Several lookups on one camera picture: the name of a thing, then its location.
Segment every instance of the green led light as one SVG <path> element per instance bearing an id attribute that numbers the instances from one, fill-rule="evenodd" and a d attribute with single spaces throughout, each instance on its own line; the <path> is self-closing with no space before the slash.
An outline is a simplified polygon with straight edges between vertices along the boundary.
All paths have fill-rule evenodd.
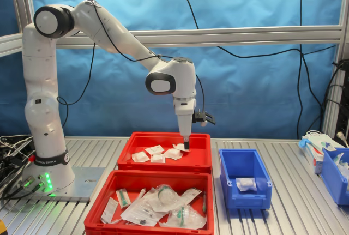
<path id="1" fill-rule="evenodd" d="M 45 172 L 45 177 L 46 177 L 46 182 L 47 182 L 47 184 L 48 184 L 48 186 L 49 186 L 49 189 L 52 190 L 52 189 L 53 189 L 53 186 L 52 186 L 52 184 L 51 184 L 50 175 L 49 175 L 47 172 Z"/>

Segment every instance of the white box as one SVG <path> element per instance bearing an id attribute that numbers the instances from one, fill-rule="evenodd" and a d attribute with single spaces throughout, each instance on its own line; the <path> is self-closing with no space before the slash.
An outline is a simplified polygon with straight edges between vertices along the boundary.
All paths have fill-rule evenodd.
<path id="1" fill-rule="evenodd" d="M 320 174 L 322 170 L 323 153 L 322 150 L 318 150 L 311 143 L 307 143 L 305 147 L 301 147 L 305 157 L 311 165 L 315 174 Z"/>

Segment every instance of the white packet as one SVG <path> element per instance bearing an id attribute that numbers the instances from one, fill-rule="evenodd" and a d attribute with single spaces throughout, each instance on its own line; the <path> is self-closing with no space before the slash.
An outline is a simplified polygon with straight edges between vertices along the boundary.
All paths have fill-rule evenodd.
<path id="1" fill-rule="evenodd" d="M 342 156 L 344 155 L 344 153 L 338 154 L 334 159 L 333 162 L 336 164 L 336 166 L 338 166 L 340 159 L 342 158 Z"/>
<path id="2" fill-rule="evenodd" d="M 182 195 L 181 198 L 185 200 L 185 205 L 188 205 L 193 199 L 195 199 L 199 194 L 201 193 L 201 190 L 198 190 L 197 188 L 191 188 L 186 190 Z"/>
<path id="3" fill-rule="evenodd" d="M 142 198 L 136 199 L 122 214 L 123 220 L 130 221 L 142 226 L 155 226 L 157 222 L 167 214 L 153 211 L 147 198 L 157 191 L 152 188 Z"/>
<path id="4" fill-rule="evenodd" d="M 109 198 L 107 206 L 105 206 L 102 216 L 100 217 L 101 222 L 105 224 L 111 222 L 118 204 L 119 203 L 112 197 Z"/>
<path id="5" fill-rule="evenodd" d="M 164 151 L 164 149 L 162 148 L 161 145 L 157 145 L 157 146 L 154 146 L 154 147 L 146 148 L 146 151 L 150 155 L 158 155 L 158 154 L 161 154 Z"/>
<path id="6" fill-rule="evenodd" d="M 255 178 L 236 178 L 236 186 L 240 191 L 257 191 Z"/>
<path id="7" fill-rule="evenodd" d="M 134 162 L 146 162 L 150 160 L 150 158 L 146 155 L 145 152 L 138 152 L 132 154 L 132 159 Z"/>
<path id="8" fill-rule="evenodd" d="M 116 191 L 116 196 L 118 197 L 118 201 L 120 203 L 121 208 L 125 208 L 131 204 L 129 195 L 127 194 L 126 189 L 119 189 Z"/>
<path id="9" fill-rule="evenodd" d="M 180 144 L 178 144 L 178 145 L 175 145 L 175 144 L 172 144 L 173 145 L 173 147 L 175 148 L 175 149 L 179 149 L 179 150 L 181 150 L 182 152 L 188 152 L 189 150 L 188 149 L 185 149 L 184 148 L 184 144 L 183 143 L 180 143 Z"/>
<path id="10" fill-rule="evenodd" d="M 189 228 L 191 230 L 198 230 L 199 228 L 203 228 L 206 222 L 207 218 L 201 216 L 190 206 L 181 206 L 178 209 L 170 211 L 167 222 L 159 222 L 159 225 L 160 227 Z"/>
<path id="11" fill-rule="evenodd" d="M 153 163 L 165 163 L 166 157 L 163 154 L 152 155 L 151 162 Z"/>
<path id="12" fill-rule="evenodd" d="M 168 149 L 164 152 L 164 156 L 166 158 L 178 160 L 183 156 L 183 153 L 179 149 Z"/>
<path id="13" fill-rule="evenodd" d="M 155 212 L 169 212 L 185 204 L 185 199 L 178 196 L 169 185 L 160 185 L 156 193 L 147 197 L 149 204 Z"/>

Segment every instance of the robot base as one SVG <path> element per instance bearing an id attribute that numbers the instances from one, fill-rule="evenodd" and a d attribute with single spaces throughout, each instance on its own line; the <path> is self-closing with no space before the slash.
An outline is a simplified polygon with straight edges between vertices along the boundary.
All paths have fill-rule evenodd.
<path id="1" fill-rule="evenodd" d="M 88 202 L 95 193 L 97 184 L 105 168 L 72 167 L 75 174 L 74 181 L 67 187 L 56 190 L 48 196 L 33 194 L 28 198 L 35 200 L 82 201 Z"/>

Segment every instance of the aluminum frame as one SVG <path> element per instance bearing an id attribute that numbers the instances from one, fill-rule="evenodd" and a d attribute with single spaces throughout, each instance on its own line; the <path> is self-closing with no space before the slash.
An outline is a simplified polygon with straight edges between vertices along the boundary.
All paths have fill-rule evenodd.
<path id="1" fill-rule="evenodd" d="M 32 22 L 33 0 L 14 0 L 15 11 L 22 32 Z M 348 32 L 349 0 L 342 0 L 339 25 L 333 26 L 275 26 L 219 29 L 186 29 L 162 31 L 132 31 L 132 34 L 147 47 L 212 47 L 238 45 L 277 44 L 338 44 L 335 61 L 349 57 Z M 88 49 L 93 42 L 83 33 L 61 39 L 59 48 Z M 21 51 L 21 34 L 0 37 L 0 57 Z M 344 73 L 338 72 L 334 83 L 342 85 Z M 329 97 L 340 102 L 341 88 L 333 87 Z M 328 103 L 323 131 L 334 137 L 339 107 Z"/>
<path id="2" fill-rule="evenodd" d="M 349 11 L 349 0 L 342 0 L 341 6 L 341 15 L 340 15 L 340 25 L 342 25 L 342 34 L 340 38 L 340 43 L 336 49 L 335 63 L 338 63 L 339 60 L 349 58 L 349 41 L 347 38 L 347 33 L 349 30 L 348 24 L 348 11 Z M 345 72 L 339 70 L 336 77 L 333 80 L 333 84 L 343 85 Z M 342 88 L 341 87 L 332 87 L 331 91 L 328 94 L 328 99 L 334 100 L 337 103 L 340 103 L 342 96 Z M 339 106 L 338 104 L 329 101 L 327 103 L 324 122 L 322 131 L 328 134 L 331 138 L 334 138 L 336 132 L 337 119 L 339 114 Z"/>

